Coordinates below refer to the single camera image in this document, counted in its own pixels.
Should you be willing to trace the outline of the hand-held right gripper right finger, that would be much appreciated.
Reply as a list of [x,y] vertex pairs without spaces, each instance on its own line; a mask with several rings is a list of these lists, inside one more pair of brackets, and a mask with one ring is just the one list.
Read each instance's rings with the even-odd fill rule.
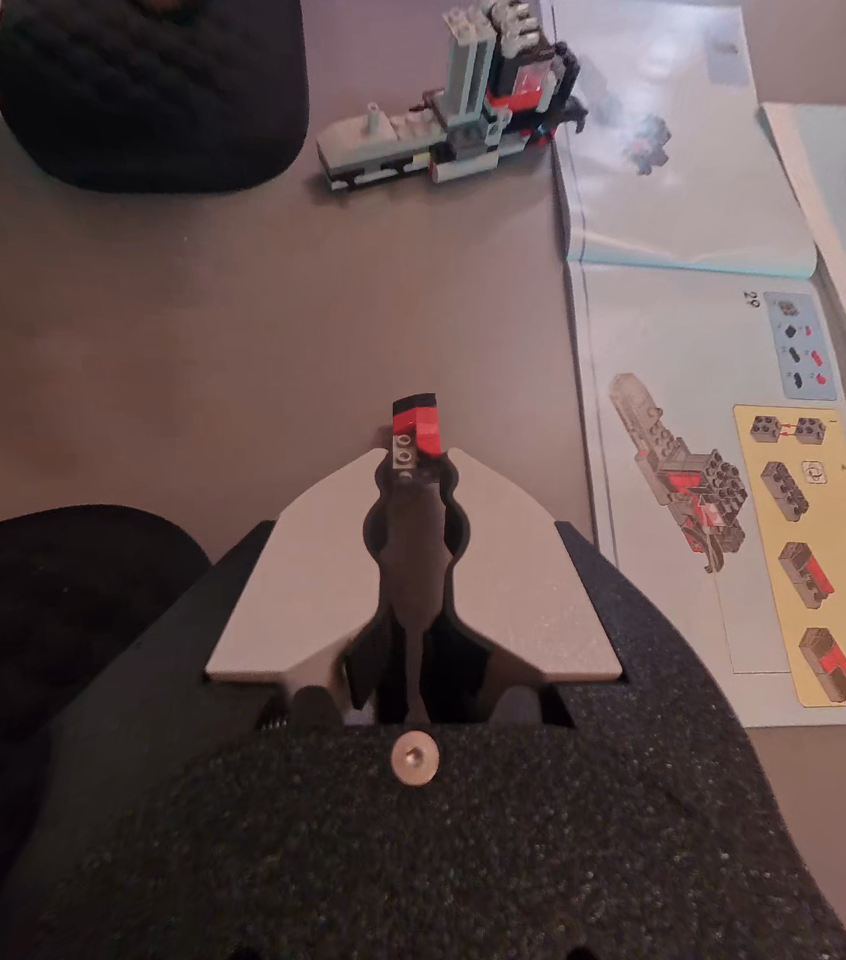
[[444,611],[543,684],[614,682],[620,660],[557,529],[531,494],[461,448],[444,456]]

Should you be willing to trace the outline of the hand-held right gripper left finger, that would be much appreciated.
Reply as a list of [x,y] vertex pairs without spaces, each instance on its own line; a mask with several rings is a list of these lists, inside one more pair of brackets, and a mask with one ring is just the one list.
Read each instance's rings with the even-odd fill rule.
[[374,697],[392,648],[385,543],[371,448],[281,512],[205,666],[218,683],[275,685],[286,700],[327,690],[342,710]]

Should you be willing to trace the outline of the small red black brick assembly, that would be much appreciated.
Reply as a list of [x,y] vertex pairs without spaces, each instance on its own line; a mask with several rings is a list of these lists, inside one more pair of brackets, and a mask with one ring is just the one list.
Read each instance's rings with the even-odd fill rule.
[[391,434],[395,480],[436,482],[443,454],[436,394],[418,392],[394,401]]

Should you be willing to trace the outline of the grey brick truck model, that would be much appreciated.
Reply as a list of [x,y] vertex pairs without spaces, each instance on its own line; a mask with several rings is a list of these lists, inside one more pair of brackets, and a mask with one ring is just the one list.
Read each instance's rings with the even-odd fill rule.
[[446,81],[408,111],[377,102],[316,138],[330,189],[350,192],[417,174],[445,184],[498,168],[559,128],[580,133],[588,111],[573,90],[580,59],[548,39],[529,2],[475,2],[443,16]]

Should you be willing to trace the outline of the open instruction booklet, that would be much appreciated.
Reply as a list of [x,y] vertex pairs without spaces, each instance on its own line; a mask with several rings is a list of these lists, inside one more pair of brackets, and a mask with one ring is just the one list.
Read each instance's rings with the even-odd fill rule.
[[846,397],[741,11],[545,9],[597,546],[744,726],[846,725]]

